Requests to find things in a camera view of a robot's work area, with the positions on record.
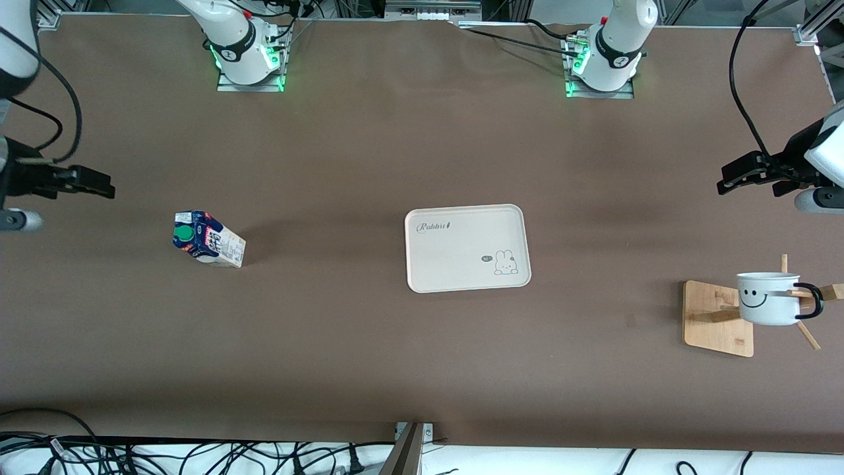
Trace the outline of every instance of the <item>white mug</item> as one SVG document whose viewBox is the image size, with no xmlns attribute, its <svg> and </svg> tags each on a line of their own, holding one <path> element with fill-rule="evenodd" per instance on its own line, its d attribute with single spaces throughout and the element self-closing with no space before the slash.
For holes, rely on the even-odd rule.
<svg viewBox="0 0 844 475">
<path fill-rule="evenodd" d="M 800 275 L 785 272 L 746 272 L 738 274 L 738 312 L 741 318 L 758 325 L 794 325 L 824 311 L 820 289 L 799 282 Z M 814 311 L 800 314 L 800 298 L 788 295 L 796 287 L 812 292 Z"/>
</svg>

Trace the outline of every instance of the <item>wooden base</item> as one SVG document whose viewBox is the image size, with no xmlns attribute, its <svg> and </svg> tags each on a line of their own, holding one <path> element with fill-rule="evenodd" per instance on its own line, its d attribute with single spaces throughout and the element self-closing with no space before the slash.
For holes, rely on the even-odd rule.
<svg viewBox="0 0 844 475">
<path fill-rule="evenodd" d="M 738 317 L 739 291 L 705 282 L 683 285 L 683 341 L 693 347 L 753 356 L 753 324 Z"/>
</svg>

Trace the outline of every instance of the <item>black mug handle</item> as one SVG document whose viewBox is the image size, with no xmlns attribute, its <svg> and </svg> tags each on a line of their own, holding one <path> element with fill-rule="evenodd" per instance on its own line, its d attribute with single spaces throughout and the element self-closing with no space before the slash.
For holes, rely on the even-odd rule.
<svg viewBox="0 0 844 475">
<path fill-rule="evenodd" d="M 812 297 L 814 297 L 814 311 L 811 314 L 798 314 L 794 315 L 795 319 L 798 320 L 805 320 L 805 319 L 813 319 L 820 315 L 821 312 L 824 311 L 824 298 L 820 295 L 820 289 L 818 287 L 813 286 L 812 284 L 804 284 L 802 282 L 798 282 L 794 284 L 795 287 L 802 287 L 804 289 L 809 290 L 812 292 Z"/>
</svg>

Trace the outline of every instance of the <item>white tray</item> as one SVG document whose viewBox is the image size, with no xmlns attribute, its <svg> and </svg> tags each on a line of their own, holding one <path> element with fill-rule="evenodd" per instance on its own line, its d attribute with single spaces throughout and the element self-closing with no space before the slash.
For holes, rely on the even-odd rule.
<svg viewBox="0 0 844 475">
<path fill-rule="evenodd" d="M 528 240 L 516 205 L 413 210 L 404 218 L 414 292 L 521 287 L 530 281 Z"/>
</svg>

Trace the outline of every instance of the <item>brown table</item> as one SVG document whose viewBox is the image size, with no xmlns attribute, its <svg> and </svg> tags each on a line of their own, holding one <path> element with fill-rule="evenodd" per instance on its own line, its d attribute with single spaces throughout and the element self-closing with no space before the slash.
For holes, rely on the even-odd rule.
<svg viewBox="0 0 844 475">
<path fill-rule="evenodd" d="M 844 277 L 841 218 L 716 193 L 755 147 L 735 31 L 654 30 L 636 99 L 597 101 L 565 98 L 553 53 L 439 22 L 319 23 L 287 91 L 236 94 L 190 18 L 63 19 L 41 44 L 84 107 L 75 161 L 117 198 L 9 201 L 46 227 L 0 237 L 2 406 L 101 434 L 373 440 L 421 419 L 455 444 L 840 451 L 844 307 L 809 322 L 819 352 L 794 328 L 758 327 L 749 359 L 680 338 L 684 280 L 730 285 L 780 253 Z M 750 31 L 737 75 L 772 150 L 831 105 L 788 30 Z M 46 72 L 24 99 L 72 123 Z M 4 127 L 49 134 L 17 110 Z M 497 203 L 524 211 L 530 284 L 411 292 L 404 215 Z M 246 239 L 246 267 L 172 246 L 191 208 Z M 39 420 L 9 423 L 78 430 Z"/>
</svg>

